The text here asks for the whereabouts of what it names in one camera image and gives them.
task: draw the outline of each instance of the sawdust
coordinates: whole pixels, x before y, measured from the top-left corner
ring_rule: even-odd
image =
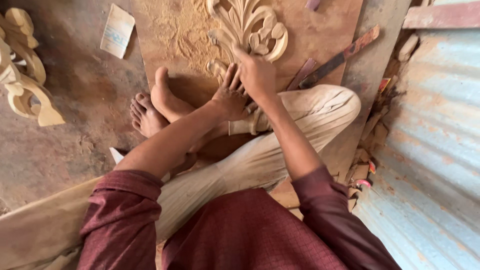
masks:
[[[160,46],[165,46],[169,52],[158,57],[166,63],[173,63],[179,57],[187,61],[188,65],[176,72],[201,72],[212,76],[206,70],[206,64],[210,60],[219,59],[228,63],[226,54],[208,39],[208,31],[219,28],[220,25],[208,13],[206,0],[182,1],[181,5],[171,1],[158,1],[144,3],[141,9],[151,18],[148,29],[155,34]]]

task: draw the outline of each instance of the corrugated metal sheet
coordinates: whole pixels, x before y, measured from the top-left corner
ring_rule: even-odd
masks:
[[[480,269],[480,30],[417,33],[354,214],[405,270]]]

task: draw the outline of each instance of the hand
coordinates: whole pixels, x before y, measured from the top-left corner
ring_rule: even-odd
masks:
[[[228,121],[242,120],[249,114],[248,110],[245,109],[248,96],[245,88],[240,83],[240,70],[235,73],[235,66],[235,63],[230,64],[223,84],[218,88],[210,101],[210,103],[215,104],[220,109],[220,113]]]
[[[263,59],[248,55],[238,47],[233,53],[240,59],[240,80],[253,100],[262,108],[271,100],[277,98],[275,92],[275,66]]]

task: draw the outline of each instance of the carved scroll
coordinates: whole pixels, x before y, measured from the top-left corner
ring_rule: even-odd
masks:
[[[207,0],[208,12],[220,22],[220,28],[208,32],[213,45],[219,45],[227,53],[231,63],[239,63],[232,53],[232,46],[237,45],[246,52],[263,55],[270,62],[280,58],[288,43],[288,32],[283,23],[276,20],[273,9],[269,6],[258,6],[260,0],[223,0],[228,1],[231,8],[227,11],[220,0]],[[263,20],[263,26],[253,32],[254,25]],[[275,40],[272,49],[268,48],[270,40]],[[207,64],[219,82],[223,81],[226,66],[218,60]]]
[[[24,10],[11,8],[5,18],[0,15],[0,84],[9,91],[8,103],[18,115],[38,119],[40,126],[65,123],[42,86],[45,68],[33,51],[38,42],[32,34],[32,20]],[[33,96],[40,104],[32,103]]]

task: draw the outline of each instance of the forearm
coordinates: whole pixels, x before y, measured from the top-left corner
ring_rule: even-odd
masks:
[[[140,170],[161,179],[203,135],[224,121],[208,102],[135,147],[114,170]]]
[[[307,137],[295,124],[279,96],[262,102],[285,157],[285,164],[292,180],[305,176],[323,165],[318,153]]]

